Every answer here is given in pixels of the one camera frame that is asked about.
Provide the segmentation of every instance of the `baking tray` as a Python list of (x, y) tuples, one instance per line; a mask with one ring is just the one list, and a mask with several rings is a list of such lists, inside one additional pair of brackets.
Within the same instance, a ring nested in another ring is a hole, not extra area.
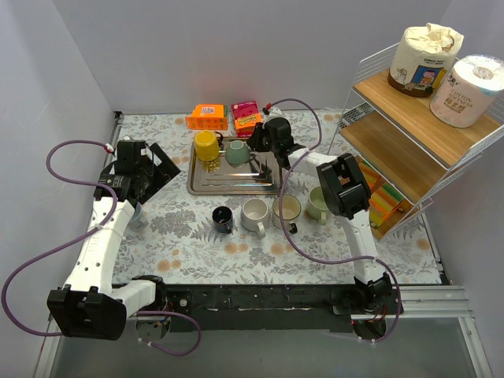
[(280, 193), (282, 172), (272, 152), (250, 152), (250, 160), (231, 165), (224, 151), (233, 140), (246, 138), (225, 136), (219, 157), (204, 162), (196, 157), (195, 145), (187, 178), (187, 191), (192, 195), (273, 195)]

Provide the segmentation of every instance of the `yellow mug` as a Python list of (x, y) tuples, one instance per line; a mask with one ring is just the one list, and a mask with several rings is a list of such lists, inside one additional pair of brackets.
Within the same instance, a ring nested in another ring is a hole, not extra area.
[(195, 136), (196, 156), (201, 161), (213, 161), (219, 157), (223, 135), (219, 132), (203, 130)]

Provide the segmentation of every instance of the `tabletop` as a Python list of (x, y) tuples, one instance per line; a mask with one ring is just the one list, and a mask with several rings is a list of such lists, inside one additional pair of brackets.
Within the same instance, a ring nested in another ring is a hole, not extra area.
[[(327, 153), (339, 114), (317, 111), (322, 122), (322, 144)], [(310, 112), (287, 112), (297, 143), (312, 146), (318, 137)], [(241, 224), (241, 205), (253, 195), (191, 195), (187, 192), (187, 170), (196, 131), (187, 129), (185, 114), (131, 115), (124, 118), (120, 138), (159, 143), (181, 173), (145, 205), (149, 225), (141, 232), (127, 230), (114, 268), (114, 282), (129, 282), (133, 276), (155, 274), (167, 284), (352, 284), (352, 264), (322, 265), (298, 254), (282, 230), (272, 224), (266, 237)], [(225, 135), (234, 135), (229, 123)], [(350, 148), (336, 137), (332, 154)], [(314, 177), (293, 173), (286, 193), (302, 203), (297, 222), (297, 245), (309, 254), (327, 260), (348, 258), (350, 250), (343, 228), (332, 216), (325, 226), (309, 218), (304, 209), (309, 191), (319, 185)], [(275, 196), (261, 195), (269, 205)], [(218, 206), (232, 209), (235, 229), (230, 235), (213, 230), (211, 213)], [(393, 235), (376, 242), (380, 258), (387, 262), (401, 284), (439, 284), (439, 272), (421, 217), (410, 221)]]

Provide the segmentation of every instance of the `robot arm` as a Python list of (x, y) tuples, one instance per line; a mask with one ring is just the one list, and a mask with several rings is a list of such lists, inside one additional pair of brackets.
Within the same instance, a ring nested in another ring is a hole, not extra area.
[[(289, 121), (282, 117), (279, 109), (271, 108), (268, 113), (265, 123), (256, 125), (247, 144), (258, 152), (273, 152), (279, 166), (290, 169), (308, 149), (294, 142)], [(378, 253), (369, 225), (371, 191), (355, 157), (309, 152), (295, 166), (295, 171), (320, 180), (324, 200), (343, 226), (352, 257), (376, 258)], [(375, 308), (392, 292), (390, 277), (384, 267), (373, 260), (355, 261), (354, 279), (365, 298), (365, 308)]]
[[(65, 336), (116, 340), (126, 319), (139, 309), (163, 309), (165, 295), (160, 277), (141, 276), (127, 285), (112, 287), (113, 267), (135, 207), (143, 204), (180, 170), (159, 145), (123, 140), (117, 144), (117, 160), (100, 175), (117, 194), (115, 212), (106, 226), (86, 239), (72, 273), (61, 289), (52, 290), (47, 306)], [(101, 188), (94, 191), (89, 228), (99, 223), (112, 208), (113, 199)]]

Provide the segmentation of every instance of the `mug handle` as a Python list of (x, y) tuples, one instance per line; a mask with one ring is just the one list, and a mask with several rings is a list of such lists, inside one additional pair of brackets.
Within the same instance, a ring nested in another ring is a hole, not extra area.
[(258, 231), (259, 239), (262, 239), (266, 236), (265, 226), (263, 225), (262, 222), (259, 222), (258, 227), (259, 227), (259, 231)]
[(298, 233), (298, 226), (296, 226), (296, 223), (291, 223), (291, 229), (289, 230), (291, 234), (297, 234)]
[(223, 146), (222, 141), (224, 140), (224, 136), (219, 132), (215, 132), (215, 133), (219, 135), (219, 139), (217, 140), (217, 143), (219, 143), (219, 146), (222, 147)]
[(327, 223), (328, 221), (328, 216), (325, 212), (322, 212), (321, 213), (321, 217), (318, 218), (318, 223), (320, 223), (321, 225), (325, 226), (325, 224)]

